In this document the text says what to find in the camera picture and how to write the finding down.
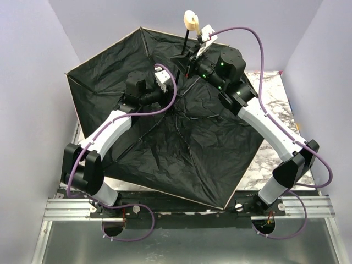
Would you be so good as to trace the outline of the beige folding umbrella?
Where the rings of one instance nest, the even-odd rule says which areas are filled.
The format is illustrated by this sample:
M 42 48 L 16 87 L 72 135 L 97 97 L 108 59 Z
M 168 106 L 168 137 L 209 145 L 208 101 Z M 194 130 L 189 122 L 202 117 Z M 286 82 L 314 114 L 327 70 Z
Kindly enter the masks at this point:
M 154 80 L 154 65 L 173 74 L 170 57 L 195 40 L 141 27 L 75 67 L 67 78 L 82 132 L 91 135 L 108 117 L 125 91 L 128 74 Z M 219 101 L 204 80 L 182 76 L 172 107 L 144 108 L 140 117 L 103 159 L 107 177 L 215 208 L 225 208 L 259 150 L 263 138 Z

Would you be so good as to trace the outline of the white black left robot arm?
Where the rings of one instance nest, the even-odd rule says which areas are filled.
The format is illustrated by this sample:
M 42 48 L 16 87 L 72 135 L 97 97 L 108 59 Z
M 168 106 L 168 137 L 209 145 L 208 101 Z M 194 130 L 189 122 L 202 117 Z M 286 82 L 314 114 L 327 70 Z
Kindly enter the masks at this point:
M 67 195 L 74 198 L 74 188 L 107 206 L 117 204 L 119 194 L 105 182 L 102 161 L 113 144 L 128 131 L 140 116 L 144 106 L 162 102 L 168 95 L 171 77 L 157 67 L 152 89 L 146 87 L 146 74 L 129 73 L 125 91 L 107 119 L 87 138 L 64 149 L 62 183 Z

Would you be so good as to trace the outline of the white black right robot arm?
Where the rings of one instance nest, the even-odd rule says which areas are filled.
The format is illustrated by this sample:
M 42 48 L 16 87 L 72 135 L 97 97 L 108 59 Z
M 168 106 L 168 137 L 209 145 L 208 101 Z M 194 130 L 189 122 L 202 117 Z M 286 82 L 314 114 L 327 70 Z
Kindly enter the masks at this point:
M 170 60 L 186 78 L 198 75 L 217 88 L 221 104 L 251 125 L 278 154 L 281 164 L 252 201 L 253 210 L 264 213 L 310 170 L 315 161 L 312 151 L 317 152 L 319 144 L 315 140 L 306 141 L 278 118 L 269 118 L 260 105 L 258 93 L 246 79 L 246 63 L 238 49 L 221 49 L 216 62 L 193 50 L 174 55 Z

